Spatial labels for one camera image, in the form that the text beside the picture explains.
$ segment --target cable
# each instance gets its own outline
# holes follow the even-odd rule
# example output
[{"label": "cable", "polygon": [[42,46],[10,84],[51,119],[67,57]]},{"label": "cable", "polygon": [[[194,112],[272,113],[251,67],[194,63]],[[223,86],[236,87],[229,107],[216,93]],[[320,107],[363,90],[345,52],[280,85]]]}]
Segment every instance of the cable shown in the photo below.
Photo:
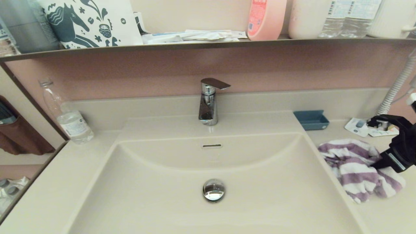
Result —
[{"label": "cable", "polygon": [[396,103],[396,102],[398,102],[398,101],[400,101],[401,99],[403,99],[404,97],[406,97],[407,95],[409,95],[409,94],[411,94],[413,91],[415,90],[415,88],[409,88],[408,90],[407,90],[407,92],[405,93],[405,94],[403,94],[403,96],[401,96],[401,97],[399,97],[398,99],[396,99],[396,100],[394,100],[394,101],[392,101],[391,102],[391,104],[393,105],[394,103]]},{"label": "cable", "polygon": [[391,103],[393,102],[397,93],[400,91],[403,84],[406,82],[407,78],[410,76],[410,74],[412,74],[413,68],[415,67],[415,65],[416,65],[416,49],[414,49],[412,53],[408,56],[404,69],[400,73],[399,77],[397,77],[393,86],[390,88],[389,92],[387,93],[386,97],[381,103],[380,108],[377,110],[377,113],[376,113],[377,115],[385,115],[389,112]]}]

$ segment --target pink bottle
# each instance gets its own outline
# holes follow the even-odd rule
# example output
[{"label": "pink bottle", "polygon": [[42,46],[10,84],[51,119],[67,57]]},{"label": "pink bottle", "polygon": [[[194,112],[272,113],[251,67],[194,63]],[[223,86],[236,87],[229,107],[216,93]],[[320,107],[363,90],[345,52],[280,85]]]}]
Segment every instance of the pink bottle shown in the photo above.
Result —
[{"label": "pink bottle", "polygon": [[287,0],[252,0],[248,38],[252,41],[277,40],[283,28]]}]

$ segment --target horse illustration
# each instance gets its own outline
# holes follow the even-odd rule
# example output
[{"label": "horse illustration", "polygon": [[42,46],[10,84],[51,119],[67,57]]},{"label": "horse illustration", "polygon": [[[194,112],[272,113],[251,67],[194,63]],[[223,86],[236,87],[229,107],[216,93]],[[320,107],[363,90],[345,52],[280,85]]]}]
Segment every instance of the horse illustration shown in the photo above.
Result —
[{"label": "horse illustration", "polygon": [[66,4],[64,7],[56,8],[54,12],[47,15],[47,19],[61,42],[74,42],[85,47],[99,47],[90,39],[75,34],[74,24],[83,27],[87,32],[89,32],[89,28],[75,13],[72,5],[71,8]]}]

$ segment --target pink bottle label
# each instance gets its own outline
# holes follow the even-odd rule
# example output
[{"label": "pink bottle label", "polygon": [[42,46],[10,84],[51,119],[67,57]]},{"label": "pink bottle label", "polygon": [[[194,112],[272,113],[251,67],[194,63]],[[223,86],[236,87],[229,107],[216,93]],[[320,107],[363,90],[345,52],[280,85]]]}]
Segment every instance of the pink bottle label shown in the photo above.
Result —
[{"label": "pink bottle label", "polygon": [[266,14],[267,0],[252,0],[247,33],[253,36],[260,29]]}]

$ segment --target purple and white striped towel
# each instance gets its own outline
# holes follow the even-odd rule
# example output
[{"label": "purple and white striped towel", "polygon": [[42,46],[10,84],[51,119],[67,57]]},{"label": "purple and white striped towel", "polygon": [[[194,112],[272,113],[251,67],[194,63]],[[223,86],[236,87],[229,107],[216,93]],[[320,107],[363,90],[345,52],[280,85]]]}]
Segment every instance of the purple and white striped towel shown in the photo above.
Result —
[{"label": "purple and white striped towel", "polygon": [[393,168],[376,170],[371,164],[381,159],[374,146],[355,139],[334,140],[318,147],[347,194],[356,202],[375,193],[382,198],[396,195],[406,181]]}]

